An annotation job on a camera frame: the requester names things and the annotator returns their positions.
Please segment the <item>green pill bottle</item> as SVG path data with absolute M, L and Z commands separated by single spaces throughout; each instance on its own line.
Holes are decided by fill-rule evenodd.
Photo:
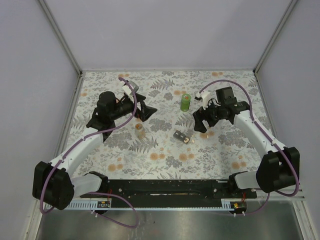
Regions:
M 180 102 L 180 110 L 183 112 L 187 112 L 190 108 L 190 103 L 191 103 L 190 99 L 183 98 Z

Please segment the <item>grey weekly pill organizer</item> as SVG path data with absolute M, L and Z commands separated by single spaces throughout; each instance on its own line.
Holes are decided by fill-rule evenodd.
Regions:
M 194 131 L 189 129 L 187 131 L 176 130 L 173 137 L 184 144 L 191 143 L 193 140 Z

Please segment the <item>green bottle cap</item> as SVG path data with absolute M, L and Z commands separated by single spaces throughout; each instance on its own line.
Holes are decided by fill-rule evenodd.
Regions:
M 182 96 L 181 96 L 181 102 L 186 104 L 186 103 L 189 103 L 191 101 L 191 95 L 188 94 L 188 93 L 184 93 Z

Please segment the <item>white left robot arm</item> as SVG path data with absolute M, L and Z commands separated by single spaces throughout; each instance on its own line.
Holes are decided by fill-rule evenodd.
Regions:
M 117 99 L 111 91 L 101 93 L 91 119 L 73 146 L 50 162 L 41 161 L 35 166 L 32 196 L 59 210 L 65 209 L 73 198 L 90 192 L 98 198 L 106 196 L 109 191 L 106 176 L 97 172 L 75 178 L 72 175 L 116 129 L 115 120 L 130 114 L 145 122 L 157 112 L 156 108 L 145 104 L 145 96 L 137 94 L 136 97 L 124 94 Z

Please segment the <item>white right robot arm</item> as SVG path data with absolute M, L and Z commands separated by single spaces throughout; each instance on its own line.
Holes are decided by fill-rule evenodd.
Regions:
M 252 107 L 246 101 L 238 101 L 231 87 L 216 91 L 217 102 L 208 91 L 196 94 L 202 107 L 193 113 L 194 130 L 206 133 L 219 121 L 229 121 L 241 130 L 258 152 L 261 162 L 256 171 L 243 171 L 230 176 L 228 194 L 239 198 L 246 189 L 260 189 L 265 193 L 279 192 L 286 187 L 295 186 L 299 190 L 300 153 L 295 147 L 287 147 L 277 140 L 261 123 L 255 119 Z

